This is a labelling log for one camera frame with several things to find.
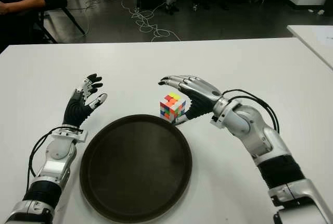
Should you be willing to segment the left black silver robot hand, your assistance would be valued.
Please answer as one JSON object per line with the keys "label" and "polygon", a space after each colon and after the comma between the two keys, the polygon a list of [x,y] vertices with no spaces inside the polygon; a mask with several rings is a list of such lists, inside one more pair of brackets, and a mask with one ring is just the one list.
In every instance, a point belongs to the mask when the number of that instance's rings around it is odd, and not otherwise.
{"label": "left black silver robot hand", "polygon": [[75,126],[77,128],[91,115],[91,113],[102,105],[107,99],[106,93],[100,94],[90,103],[87,99],[98,92],[103,86],[102,77],[96,73],[91,74],[74,89],[65,109],[62,124],[65,126]]}

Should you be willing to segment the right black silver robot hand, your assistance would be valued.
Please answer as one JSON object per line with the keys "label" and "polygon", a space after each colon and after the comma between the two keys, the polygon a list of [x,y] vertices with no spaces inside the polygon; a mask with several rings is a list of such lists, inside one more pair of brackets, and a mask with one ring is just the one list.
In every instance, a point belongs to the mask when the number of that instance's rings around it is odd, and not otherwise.
{"label": "right black silver robot hand", "polygon": [[222,97],[219,89],[196,76],[166,76],[158,84],[176,88],[190,99],[189,109],[172,121],[174,126],[213,112],[214,106]]}

